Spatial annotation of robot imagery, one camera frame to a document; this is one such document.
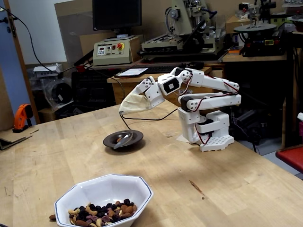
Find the white wall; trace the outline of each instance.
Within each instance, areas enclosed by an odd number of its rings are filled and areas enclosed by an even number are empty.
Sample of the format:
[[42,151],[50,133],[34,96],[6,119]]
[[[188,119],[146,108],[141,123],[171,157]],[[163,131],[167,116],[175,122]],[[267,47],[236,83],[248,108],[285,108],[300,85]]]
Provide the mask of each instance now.
[[[65,62],[66,56],[54,4],[71,0],[9,0],[11,11],[32,34],[38,59],[42,63]],[[15,21],[25,64],[37,64],[26,28]]]

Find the dark plate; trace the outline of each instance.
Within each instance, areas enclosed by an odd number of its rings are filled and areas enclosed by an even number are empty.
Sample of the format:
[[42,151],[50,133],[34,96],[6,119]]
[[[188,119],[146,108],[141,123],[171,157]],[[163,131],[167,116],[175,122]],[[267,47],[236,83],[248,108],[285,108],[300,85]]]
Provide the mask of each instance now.
[[[124,136],[127,135],[127,133],[129,132],[129,130],[125,130],[125,131],[118,131],[115,132],[109,136],[107,136],[104,140],[103,140],[103,144],[109,148],[114,148],[114,146],[117,144],[117,140],[119,138],[124,138]],[[123,147],[127,147],[130,145],[133,145],[139,141],[141,141],[143,139],[143,133],[140,131],[136,131],[133,130],[134,134],[133,137],[131,139],[131,141],[129,141],[128,143],[126,143]]]

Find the robotic arm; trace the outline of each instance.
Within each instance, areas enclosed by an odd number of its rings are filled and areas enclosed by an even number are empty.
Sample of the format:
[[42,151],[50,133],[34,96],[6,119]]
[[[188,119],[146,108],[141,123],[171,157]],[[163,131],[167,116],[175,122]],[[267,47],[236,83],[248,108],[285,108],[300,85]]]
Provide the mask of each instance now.
[[[179,90],[182,83],[187,85],[178,98],[183,136],[190,143],[199,144],[201,151],[225,149],[234,142],[228,134],[229,116],[221,111],[201,116],[200,110],[241,103],[239,85],[228,80],[207,76],[199,70],[175,68],[170,74],[160,76],[158,82],[153,77],[144,79],[122,102],[120,112],[129,114],[155,108],[165,101],[163,96]],[[226,93],[185,95],[189,86],[213,88]]]

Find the computer monitor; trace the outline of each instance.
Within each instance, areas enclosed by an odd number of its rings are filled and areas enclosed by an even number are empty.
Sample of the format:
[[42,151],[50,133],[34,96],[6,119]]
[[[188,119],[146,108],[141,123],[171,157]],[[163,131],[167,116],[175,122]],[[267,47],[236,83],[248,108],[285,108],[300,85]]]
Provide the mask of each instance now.
[[93,0],[93,29],[111,30],[142,25],[141,0]]

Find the orange power tool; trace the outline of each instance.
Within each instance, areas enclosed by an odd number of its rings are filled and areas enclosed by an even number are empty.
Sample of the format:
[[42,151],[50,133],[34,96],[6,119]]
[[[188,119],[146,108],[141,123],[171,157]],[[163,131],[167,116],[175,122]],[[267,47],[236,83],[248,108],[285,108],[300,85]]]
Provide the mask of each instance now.
[[31,118],[34,116],[32,106],[30,104],[23,104],[19,106],[15,116],[14,133],[20,133],[32,126]]

